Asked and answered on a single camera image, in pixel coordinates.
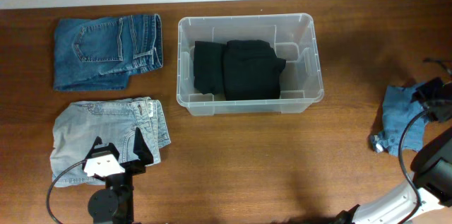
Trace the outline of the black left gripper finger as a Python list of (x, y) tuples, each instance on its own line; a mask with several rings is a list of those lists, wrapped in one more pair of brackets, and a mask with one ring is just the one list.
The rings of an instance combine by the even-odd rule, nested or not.
[(141, 133), (141, 130), (136, 127), (134, 144), (133, 144), (133, 153), (138, 156), (138, 159), (144, 165), (150, 165), (154, 163), (154, 157), (151, 153), (149, 147), (147, 146), (144, 137)]
[(91, 149), (88, 151), (85, 159), (89, 160), (106, 155), (113, 155), (115, 160), (119, 159), (119, 151), (116, 146), (113, 143), (103, 143), (102, 139), (98, 136), (95, 139)]

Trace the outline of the blue denim shirt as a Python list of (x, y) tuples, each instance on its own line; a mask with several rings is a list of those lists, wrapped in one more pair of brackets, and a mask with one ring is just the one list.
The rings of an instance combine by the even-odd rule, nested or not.
[[(375, 152), (388, 152), (398, 156), (400, 137), (403, 131), (417, 114), (424, 109), (418, 102), (412, 102), (415, 89), (424, 83), (417, 83), (410, 87), (388, 86), (382, 103), (381, 121), (383, 129), (371, 135), (369, 140)], [(403, 150), (419, 152), (423, 147), (424, 129), (429, 118), (419, 118), (409, 129), (403, 143)]]

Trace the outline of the small black garment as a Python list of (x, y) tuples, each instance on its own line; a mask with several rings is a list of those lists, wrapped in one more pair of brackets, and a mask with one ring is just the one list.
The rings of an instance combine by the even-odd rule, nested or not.
[(195, 41), (194, 87), (203, 94), (223, 94), (222, 56), (226, 45)]

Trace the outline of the large black garment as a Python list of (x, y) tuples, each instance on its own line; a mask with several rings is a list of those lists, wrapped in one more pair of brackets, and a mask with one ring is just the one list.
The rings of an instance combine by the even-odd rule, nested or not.
[(227, 100), (271, 100), (280, 97), (280, 76), (286, 60), (263, 40), (231, 40), (223, 54)]

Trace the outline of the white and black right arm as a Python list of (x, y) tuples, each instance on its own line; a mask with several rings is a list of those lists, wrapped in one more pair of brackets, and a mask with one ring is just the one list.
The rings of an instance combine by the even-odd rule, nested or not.
[(379, 199), (343, 211), (342, 223), (406, 223), (451, 206), (451, 130), (423, 143), (429, 122), (451, 119), (451, 84), (434, 78), (413, 87), (389, 86), (382, 103), (383, 130), (370, 137), (374, 150), (398, 157), (405, 177)]

